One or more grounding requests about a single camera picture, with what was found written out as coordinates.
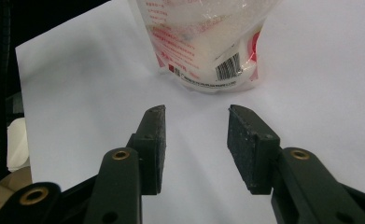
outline barcode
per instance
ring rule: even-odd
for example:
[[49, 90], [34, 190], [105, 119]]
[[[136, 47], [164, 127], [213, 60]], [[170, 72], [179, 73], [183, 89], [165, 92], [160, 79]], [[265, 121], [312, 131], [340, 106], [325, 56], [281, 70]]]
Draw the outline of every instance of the barcode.
[[175, 73], [177, 76], [181, 77], [181, 72], [179, 71], [179, 69], [177, 69], [177, 68], [175, 68], [175, 67], [174, 67], [174, 73]]
[[219, 81], [238, 77], [242, 72], [243, 69], [240, 67], [240, 55], [238, 53], [234, 54], [230, 59], [217, 67]]

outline brass screw hole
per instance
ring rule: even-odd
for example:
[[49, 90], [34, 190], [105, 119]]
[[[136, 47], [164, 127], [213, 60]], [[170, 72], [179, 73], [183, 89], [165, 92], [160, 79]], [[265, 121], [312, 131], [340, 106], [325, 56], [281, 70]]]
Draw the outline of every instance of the brass screw hole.
[[45, 187], [30, 189], [20, 197], [20, 204], [32, 205], [41, 202], [49, 195], [49, 190]]
[[292, 154], [292, 156], [298, 160], [302, 160], [302, 161], [305, 161], [305, 160], [308, 160], [310, 159], [310, 155], [305, 152], [305, 151], [302, 151], [302, 150], [292, 150], [290, 151], [290, 154]]
[[113, 160], [121, 161], [121, 160], [128, 158], [129, 156], [130, 156], [130, 153], [127, 151], [118, 151], [115, 154], [113, 154], [112, 158], [113, 158]]

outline black cable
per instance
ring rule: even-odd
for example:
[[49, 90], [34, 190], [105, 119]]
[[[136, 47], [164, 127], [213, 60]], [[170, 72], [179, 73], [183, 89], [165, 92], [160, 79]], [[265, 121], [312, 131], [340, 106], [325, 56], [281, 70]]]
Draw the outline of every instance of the black cable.
[[10, 54], [10, 2], [0, 0], [0, 163], [7, 169], [7, 69]]

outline white tabletop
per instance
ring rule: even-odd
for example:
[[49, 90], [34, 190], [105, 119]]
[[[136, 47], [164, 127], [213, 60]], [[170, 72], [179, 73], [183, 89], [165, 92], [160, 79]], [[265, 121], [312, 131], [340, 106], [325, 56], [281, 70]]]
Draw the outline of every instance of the white tabletop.
[[264, 81], [208, 95], [158, 75], [127, 0], [113, 0], [17, 48], [33, 179], [68, 189], [124, 147], [145, 110], [166, 105], [162, 192], [144, 222], [275, 223], [227, 149], [228, 108], [255, 110], [282, 147], [314, 152], [365, 192], [365, 0], [284, 0], [258, 44]]

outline white bag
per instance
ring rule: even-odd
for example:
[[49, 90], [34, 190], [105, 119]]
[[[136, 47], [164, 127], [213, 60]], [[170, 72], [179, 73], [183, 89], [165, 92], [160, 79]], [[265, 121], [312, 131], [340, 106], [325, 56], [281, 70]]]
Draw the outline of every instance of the white bag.
[[278, 0], [137, 0], [160, 67], [196, 91], [258, 82], [256, 41]]

